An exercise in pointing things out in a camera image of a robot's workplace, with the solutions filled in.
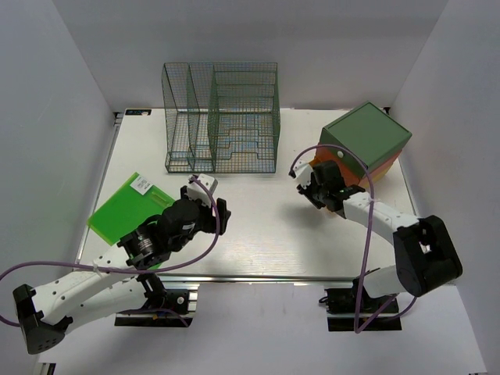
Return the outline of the green plastic folder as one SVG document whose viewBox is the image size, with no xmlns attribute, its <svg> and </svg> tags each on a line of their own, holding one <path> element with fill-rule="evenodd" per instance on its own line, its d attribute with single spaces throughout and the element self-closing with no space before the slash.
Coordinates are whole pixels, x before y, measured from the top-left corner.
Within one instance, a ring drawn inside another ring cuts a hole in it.
<svg viewBox="0 0 500 375">
<path fill-rule="evenodd" d="M 133 173 L 110 198 L 89 217 L 87 224 L 91 232 L 99 237 L 94 249 L 86 248 L 83 264 L 89 266 L 115 267 L 105 259 L 105 253 L 112 250 L 123 261 L 130 256 L 116 243 L 137 229 L 147 218 L 159 215 L 174 203 L 174 199 L 139 173 Z"/>
</svg>

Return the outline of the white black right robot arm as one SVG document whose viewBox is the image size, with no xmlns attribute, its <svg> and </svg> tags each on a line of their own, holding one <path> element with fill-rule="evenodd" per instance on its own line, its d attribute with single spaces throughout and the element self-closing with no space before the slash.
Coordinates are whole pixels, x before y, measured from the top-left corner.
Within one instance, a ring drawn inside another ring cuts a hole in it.
<svg viewBox="0 0 500 375">
<path fill-rule="evenodd" d="M 346 220 L 370 227 L 392 245 L 395 264 L 368 272 L 352 294 L 354 305 L 369 312 L 381 298 L 408 292 L 421 297 L 463 275 L 463 265 L 442 219 L 420 218 L 373 200 L 363 187 L 348 186 L 337 163 L 312 166 L 299 160 L 289 175 L 297 190 L 317 209 L 326 208 Z"/>
</svg>

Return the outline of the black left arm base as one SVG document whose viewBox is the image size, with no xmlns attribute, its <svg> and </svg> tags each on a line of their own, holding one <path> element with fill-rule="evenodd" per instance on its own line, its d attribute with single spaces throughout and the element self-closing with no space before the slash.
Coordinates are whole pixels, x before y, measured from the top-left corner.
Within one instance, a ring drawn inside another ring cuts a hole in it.
<svg viewBox="0 0 500 375">
<path fill-rule="evenodd" d="M 154 273 L 136 277 L 145 301 L 137 308 L 116 314 L 116 327 L 188 328 L 195 314 L 196 291 L 192 286 L 166 284 Z"/>
</svg>

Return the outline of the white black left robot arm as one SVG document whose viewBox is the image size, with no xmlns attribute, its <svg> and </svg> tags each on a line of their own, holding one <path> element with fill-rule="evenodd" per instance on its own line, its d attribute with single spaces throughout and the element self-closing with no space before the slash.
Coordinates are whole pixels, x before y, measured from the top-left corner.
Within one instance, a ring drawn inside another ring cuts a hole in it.
<svg viewBox="0 0 500 375">
<path fill-rule="evenodd" d="M 72 330 L 113 313 L 160 310 L 167 290 L 153 269 L 179 252 L 199 232 L 224 234 L 230 211 L 214 198 L 218 182 L 200 174 L 180 190 L 180 199 L 150 216 L 82 270 L 53 282 L 13 293 L 27 351 L 39 354 L 59 344 Z"/>
</svg>

